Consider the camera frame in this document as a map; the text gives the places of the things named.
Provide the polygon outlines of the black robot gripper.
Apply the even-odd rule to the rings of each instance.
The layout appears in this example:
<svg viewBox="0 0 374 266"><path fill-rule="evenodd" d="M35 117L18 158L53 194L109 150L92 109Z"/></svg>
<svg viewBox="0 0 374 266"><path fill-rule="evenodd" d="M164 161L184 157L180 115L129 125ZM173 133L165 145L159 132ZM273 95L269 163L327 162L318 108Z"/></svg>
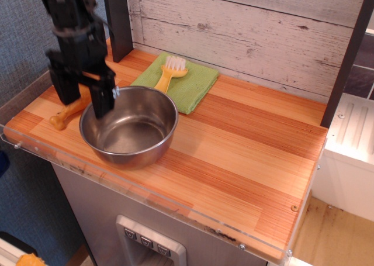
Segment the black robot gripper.
<svg viewBox="0 0 374 266"><path fill-rule="evenodd" d="M69 105L81 97L80 83L87 83L86 74L99 77L90 85L92 106L97 119L104 117L120 95L115 73L106 65L108 55L105 31L94 29L83 33L57 34L59 51L49 50L50 76L60 101Z"/></svg>

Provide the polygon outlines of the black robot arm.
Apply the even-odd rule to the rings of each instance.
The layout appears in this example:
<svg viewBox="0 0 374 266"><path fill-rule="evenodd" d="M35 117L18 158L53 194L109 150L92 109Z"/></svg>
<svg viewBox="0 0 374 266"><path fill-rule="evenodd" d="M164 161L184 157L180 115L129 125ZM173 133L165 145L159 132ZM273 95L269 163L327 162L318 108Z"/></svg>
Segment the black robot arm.
<svg viewBox="0 0 374 266"><path fill-rule="evenodd" d="M105 29L94 13L96 0L42 0L53 21L59 50L49 50L50 75L60 101L71 104L88 87L96 118L115 105L119 90L115 73L106 65Z"/></svg>

